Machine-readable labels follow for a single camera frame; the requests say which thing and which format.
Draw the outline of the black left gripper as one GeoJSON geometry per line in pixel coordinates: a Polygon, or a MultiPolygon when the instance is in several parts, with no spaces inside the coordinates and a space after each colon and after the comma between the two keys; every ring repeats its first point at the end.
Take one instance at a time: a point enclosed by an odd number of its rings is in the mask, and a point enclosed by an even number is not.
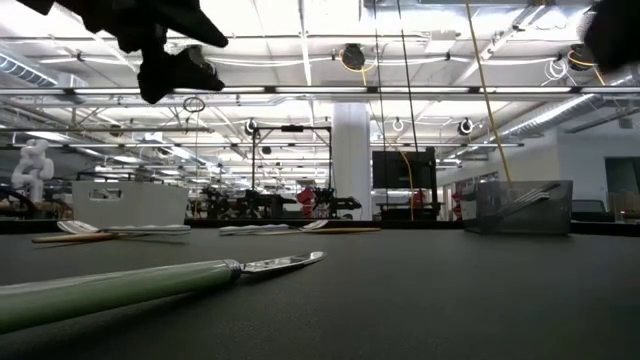
{"type": "MultiPolygon", "coordinates": [[[[85,29],[97,34],[106,31],[115,36],[125,53],[162,49],[167,28],[151,19],[151,11],[142,1],[134,0],[19,0],[23,5],[48,15],[59,5],[81,18],[85,29]]],[[[166,26],[202,43],[224,48],[227,37],[202,11],[199,0],[167,0],[164,3],[166,26]]],[[[191,45],[178,54],[162,51],[143,55],[137,75],[141,98],[156,104],[176,88],[220,91],[225,83],[212,63],[202,54],[202,47],[191,45]]]]}

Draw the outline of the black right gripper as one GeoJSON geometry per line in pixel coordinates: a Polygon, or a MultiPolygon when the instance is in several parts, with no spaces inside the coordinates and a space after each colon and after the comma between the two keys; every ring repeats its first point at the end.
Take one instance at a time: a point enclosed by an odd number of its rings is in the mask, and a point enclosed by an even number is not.
{"type": "Polygon", "coordinates": [[[638,64],[639,0],[600,1],[583,41],[606,72],[638,64]]]}

